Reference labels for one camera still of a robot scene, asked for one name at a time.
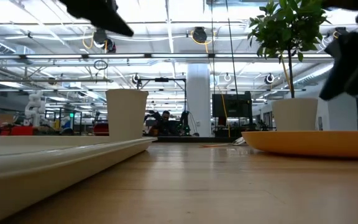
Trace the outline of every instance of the yellow dish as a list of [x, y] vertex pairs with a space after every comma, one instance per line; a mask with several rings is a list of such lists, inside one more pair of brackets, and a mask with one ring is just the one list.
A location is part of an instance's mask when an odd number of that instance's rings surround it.
[[358, 131], [243, 132], [246, 143], [267, 152], [358, 158]]

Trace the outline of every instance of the column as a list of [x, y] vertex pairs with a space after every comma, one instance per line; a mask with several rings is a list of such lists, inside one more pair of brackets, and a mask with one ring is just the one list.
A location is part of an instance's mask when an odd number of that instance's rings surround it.
[[200, 137], [211, 136], [211, 92], [208, 64], [189, 64], [187, 68], [187, 110], [193, 115], [196, 129], [189, 125], [191, 134], [196, 130]]

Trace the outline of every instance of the monitor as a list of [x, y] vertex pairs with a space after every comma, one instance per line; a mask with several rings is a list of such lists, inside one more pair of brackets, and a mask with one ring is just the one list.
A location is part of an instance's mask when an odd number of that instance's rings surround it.
[[252, 116], [252, 100], [249, 92], [237, 95], [232, 94], [213, 94], [212, 95], [212, 115], [214, 118], [225, 117], [223, 101], [226, 107], [228, 118], [249, 118]]

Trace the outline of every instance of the desk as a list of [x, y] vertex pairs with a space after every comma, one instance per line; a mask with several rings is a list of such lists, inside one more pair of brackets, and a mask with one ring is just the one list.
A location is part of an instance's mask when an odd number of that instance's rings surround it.
[[158, 143], [2, 223], [358, 224], [358, 161]]

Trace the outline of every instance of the white planter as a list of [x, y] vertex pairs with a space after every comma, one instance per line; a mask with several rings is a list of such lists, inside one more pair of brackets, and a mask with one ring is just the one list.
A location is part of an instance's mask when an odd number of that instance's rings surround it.
[[146, 91], [140, 90], [106, 92], [111, 141], [129, 141], [142, 137], [148, 95]]
[[294, 98], [272, 103], [277, 131], [316, 130], [318, 99]]

